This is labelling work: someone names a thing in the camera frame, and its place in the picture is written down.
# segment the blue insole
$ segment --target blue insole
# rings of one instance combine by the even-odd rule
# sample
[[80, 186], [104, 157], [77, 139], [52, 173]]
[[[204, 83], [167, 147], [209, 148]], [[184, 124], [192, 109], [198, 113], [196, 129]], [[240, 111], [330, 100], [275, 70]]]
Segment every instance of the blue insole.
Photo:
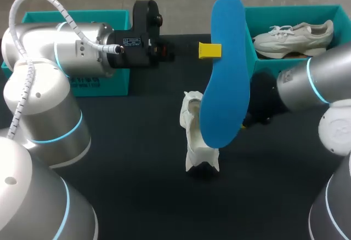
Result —
[[240, 0], [217, 0], [212, 9], [211, 41], [222, 45], [213, 60], [200, 107], [200, 129], [209, 147], [221, 148], [237, 135], [250, 100], [245, 55], [245, 10]]

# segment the yellow block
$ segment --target yellow block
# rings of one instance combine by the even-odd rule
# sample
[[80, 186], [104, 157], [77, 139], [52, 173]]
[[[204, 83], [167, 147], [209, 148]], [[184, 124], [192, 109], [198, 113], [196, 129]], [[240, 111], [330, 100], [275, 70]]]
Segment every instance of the yellow block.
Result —
[[221, 44], [204, 44], [199, 42], [199, 58], [220, 58], [222, 57]]

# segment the white shoe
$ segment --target white shoe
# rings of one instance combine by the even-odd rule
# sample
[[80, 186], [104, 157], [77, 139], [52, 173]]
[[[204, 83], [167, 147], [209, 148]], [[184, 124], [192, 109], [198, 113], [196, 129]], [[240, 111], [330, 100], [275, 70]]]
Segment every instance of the white shoe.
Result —
[[184, 92], [182, 109], [180, 111], [179, 122], [186, 130], [188, 141], [188, 152], [186, 153], [185, 170], [190, 170], [193, 166], [198, 166], [202, 162], [208, 162], [219, 171], [217, 148], [208, 147], [200, 132], [200, 102], [202, 94], [198, 91]]
[[255, 50], [268, 57], [280, 59], [291, 52], [308, 56], [326, 51], [333, 39], [334, 26], [331, 20], [322, 25], [309, 25], [305, 22], [297, 26], [272, 26], [272, 31], [253, 38]]

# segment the teal box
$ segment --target teal box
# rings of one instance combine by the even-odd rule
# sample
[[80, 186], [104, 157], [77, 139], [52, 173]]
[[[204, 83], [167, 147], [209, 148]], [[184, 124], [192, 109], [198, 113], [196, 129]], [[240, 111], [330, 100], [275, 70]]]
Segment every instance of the teal box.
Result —
[[[130, 28], [127, 10], [77, 10], [69, 11], [76, 22], [105, 22], [115, 30]], [[28, 12], [22, 22], [64, 22], [59, 12]], [[1, 66], [9, 78], [12, 74], [3, 62]], [[117, 69], [111, 78], [69, 78], [75, 96], [125, 96], [128, 95], [129, 69]]]
[[307, 58], [266, 59], [257, 57], [251, 38], [267, 33], [271, 26], [298, 25], [307, 22], [320, 25], [327, 20], [334, 23], [334, 38], [329, 48], [351, 41], [351, 21], [340, 5], [306, 5], [277, 7], [246, 7], [246, 58], [250, 76], [253, 72], [270, 69], [274, 75], [291, 68]]

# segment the black table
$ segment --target black table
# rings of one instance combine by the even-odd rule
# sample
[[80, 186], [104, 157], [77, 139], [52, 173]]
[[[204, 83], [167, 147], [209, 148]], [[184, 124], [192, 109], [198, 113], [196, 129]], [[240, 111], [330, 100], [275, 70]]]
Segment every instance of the black table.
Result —
[[[189, 41], [210, 40], [165, 38], [179, 53]], [[180, 56], [132, 71], [129, 96], [78, 99], [92, 146], [56, 171], [93, 205], [99, 240], [309, 239], [311, 204], [341, 162], [318, 138], [326, 107], [242, 130], [220, 150], [219, 174], [205, 166], [187, 174], [183, 91], [204, 91], [211, 69], [210, 61]], [[0, 115], [0, 128], [9, 126], [3, 98]]]

